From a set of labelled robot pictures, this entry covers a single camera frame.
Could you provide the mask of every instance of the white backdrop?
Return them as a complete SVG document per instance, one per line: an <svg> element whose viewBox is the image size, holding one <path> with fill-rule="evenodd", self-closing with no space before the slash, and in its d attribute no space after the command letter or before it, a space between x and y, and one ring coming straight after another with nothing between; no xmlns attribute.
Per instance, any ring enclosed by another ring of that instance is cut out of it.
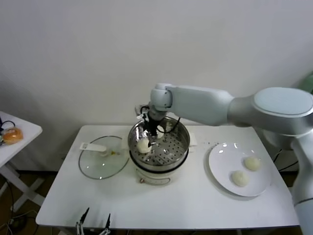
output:
<svg viewBox="0 0 313 235"><path fill-rule="evenodd" d="M14 162L57 170L82 125L133 124L157 82L292 86L312 21L310 0L2 0L0 109L44 130Z"/></svg>

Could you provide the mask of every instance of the glass lid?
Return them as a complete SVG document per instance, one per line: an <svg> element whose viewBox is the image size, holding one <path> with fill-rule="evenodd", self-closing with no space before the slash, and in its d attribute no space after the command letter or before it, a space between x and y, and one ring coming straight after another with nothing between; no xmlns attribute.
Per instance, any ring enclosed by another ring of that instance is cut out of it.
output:
<svg viewBox="0 0 313 235"><path fill-rule="evenodd" d="M79 157L79 169L85 176L103 180L119 173L126 166L129 157L121 148L122 138L103 136L91 143L103 145L107 151L82 151Z"/></svg>

